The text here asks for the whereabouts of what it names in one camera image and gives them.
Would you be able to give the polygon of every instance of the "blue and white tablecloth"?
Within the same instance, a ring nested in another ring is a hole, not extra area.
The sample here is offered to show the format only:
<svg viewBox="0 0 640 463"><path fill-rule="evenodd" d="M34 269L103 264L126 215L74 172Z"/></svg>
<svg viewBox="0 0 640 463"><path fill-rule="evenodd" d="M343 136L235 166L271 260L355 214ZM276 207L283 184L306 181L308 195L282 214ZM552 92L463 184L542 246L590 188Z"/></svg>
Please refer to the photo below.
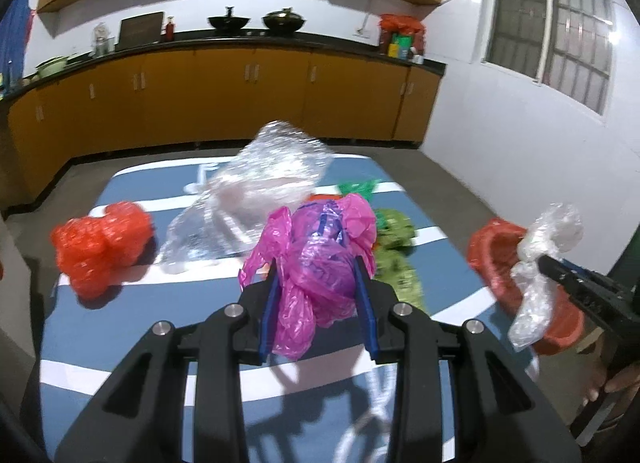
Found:
<svg viewBox="0 0 640 463"><path fill-rule="evenodd" d="M150 212L156 244L164 242L174 217L194 201L207 172L230 160L191 158L129 167L116 173L92 215L104 205L137 201ZM510 320L491 291L440 230L397 183L372 159L336 154L316 189L337 193L337 184L381 180L374 208L396 208L418 229L410 261L424 289L433 318L462 324L478 317L505 345ZM156 321L177 327L203 321L239 297L236 279L240 259L215 264L193 263L185 273L170 275L153 265L152 249L125 275L121 287L89 309L78 302L62 275L55 289L56 306L46 321L40 364L42 426L49 456L53 454L90 397L129 349ZM517 356L536 372L529 351ZM185 396L183 459L192 461L191 432L195 364ZM441 367L444 410L444 461L454 456L449 376ZM392 417L396 367L376 367L362 346L355 318L319 328L311 349L296 363L272 355L263 367L241 368L246 438L252 462L316 463L383 461Z"/></svg>

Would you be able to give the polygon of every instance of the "red bucket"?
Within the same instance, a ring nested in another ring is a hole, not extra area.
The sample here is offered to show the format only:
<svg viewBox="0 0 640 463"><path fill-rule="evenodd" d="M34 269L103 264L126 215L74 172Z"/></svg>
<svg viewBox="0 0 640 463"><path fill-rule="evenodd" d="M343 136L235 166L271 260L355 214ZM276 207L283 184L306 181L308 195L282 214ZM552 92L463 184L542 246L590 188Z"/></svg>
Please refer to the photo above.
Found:
<svg viewBox="0 0 640 463"><path fill-rule="evenodd" d="M500 306L515 316L522 303L522 293L511 279L511 268L518 262L516 248L526 229L494 218L469 241L466 260L491 288ZM569 302L558 286L554 318L544 337L533 344L540 355L555 355L575 344L584 330L584 313Z"/></svg>

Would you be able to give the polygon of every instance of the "gray floor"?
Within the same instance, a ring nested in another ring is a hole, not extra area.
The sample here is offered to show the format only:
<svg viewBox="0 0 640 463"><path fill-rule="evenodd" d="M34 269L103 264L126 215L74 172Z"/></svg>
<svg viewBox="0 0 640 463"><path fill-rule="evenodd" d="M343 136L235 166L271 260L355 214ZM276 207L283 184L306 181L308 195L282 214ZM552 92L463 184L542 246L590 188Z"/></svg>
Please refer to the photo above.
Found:
<svg viewBox="0 0 640 463"><path fill-rule="evenodd" d="M420 151L356 146L333 149L339 153L372 157L404 186L409 196L442 228L462 255L466 254L471 234L494 216L476 196ZM13 215L7 220L22 255L37 261L39 292L48 295L58 277L54 249L49 241L50 231L69 218L86 215L115 172L158 160L225 156L237 152L218 149L163 153L72 167L35 212ZM588 357L578 356L573 350L541 359L539 385L567 422L575 415L581 400L580 390L589 363Z"/></svg>

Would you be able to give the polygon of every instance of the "metal screw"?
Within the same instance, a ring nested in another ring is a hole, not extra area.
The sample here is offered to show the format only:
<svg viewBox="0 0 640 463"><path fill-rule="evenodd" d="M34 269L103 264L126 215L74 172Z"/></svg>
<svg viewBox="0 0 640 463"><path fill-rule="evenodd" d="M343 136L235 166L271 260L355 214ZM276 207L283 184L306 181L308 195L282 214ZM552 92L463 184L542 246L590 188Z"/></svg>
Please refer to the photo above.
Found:
<svg viewBox="0 0 640 463"><path fill-rule="evenodd" d="M244 308L242 307L242 305L235 303L235 304L229 304L226 308L225 308L225 315L231 318L235 318L235 317L239 317L242 315L242 312L244 312Z"/></svg>
<svg viewBox="0 0 640 463"><path fill-rule="evenodd" d="M171 323L165 320L161 320L160 322L156 322L154 324L153 328L151 328L151 331L156 335L166 335L171 331Z"/></svg>
<svg viewBox="0 0 640 463"><path fill-rule="evenodd" d="M394 305L394 313L401 317L406 317L409 315L414 309L411 307L411 304L407 304L405 302L398 302Z"/></svg>
<svg viewBox="0 0 640 463"><path fill-rule="evenodd" d="M484 324L482 324L478 319L471 319L466 323L466 328L471 333L482 333L484 331Z"/></svg>

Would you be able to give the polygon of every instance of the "black countertop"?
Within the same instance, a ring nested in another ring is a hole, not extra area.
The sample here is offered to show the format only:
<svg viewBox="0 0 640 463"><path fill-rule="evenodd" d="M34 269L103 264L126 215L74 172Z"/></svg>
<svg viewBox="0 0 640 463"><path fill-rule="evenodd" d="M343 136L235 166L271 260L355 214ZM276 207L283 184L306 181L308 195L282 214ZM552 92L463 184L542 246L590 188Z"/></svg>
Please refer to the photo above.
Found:
<svg viewBox="0 0 640 463"><path fill-rule="evenodd" d="M64 78L74 72L81 71L85 68L91 68L97 64L123 58L129 55L138 55L140 53L158 52L163 50L180 50L189 48L213 48L215 46L282 46L288 48L303 48L307 50L323 50L326 52L350 53L353 55L365 56L389 62L399 66L414 66L415 68L423 68L437 75L444 75L446 65L442 62L434 60L424 60L424 64L413 64L407 60L392 58L378 53L376 46L355 42L348 39L339 39L338 37L320 36L318 34L304 34L296 32L290 37L271 36L267 30L243 30L243 35L236 37L219 36L215 30L195 30L192 32L176 32L175 39L172 42L156 42L131 48L130 50L120 50L109 55L90 58L88 54L78 56L70 60L63 71L49 75L44 79L31 82L29 85L12 90L4 96L0 101L0 105L11 103L21 97L27 91L34 88L47 85Z"/></svg>

